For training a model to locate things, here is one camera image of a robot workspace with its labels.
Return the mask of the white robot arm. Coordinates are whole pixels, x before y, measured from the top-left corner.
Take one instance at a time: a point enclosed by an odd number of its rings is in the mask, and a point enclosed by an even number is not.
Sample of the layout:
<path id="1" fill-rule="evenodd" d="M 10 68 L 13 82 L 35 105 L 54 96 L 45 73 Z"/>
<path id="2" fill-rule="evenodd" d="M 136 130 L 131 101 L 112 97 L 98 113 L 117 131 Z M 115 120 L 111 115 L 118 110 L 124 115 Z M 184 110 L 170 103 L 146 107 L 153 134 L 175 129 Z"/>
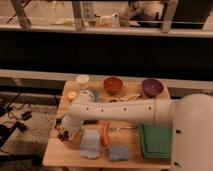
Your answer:
<path id="1" fill-rule="evenodd" d="M 68 106 L 60 130 L 74 138 L 85 120 L 118 120 L 167 126 L 172 132 L 171 171 L 213 171 L 213 97 L 96 102 L 81 91 Z"/>

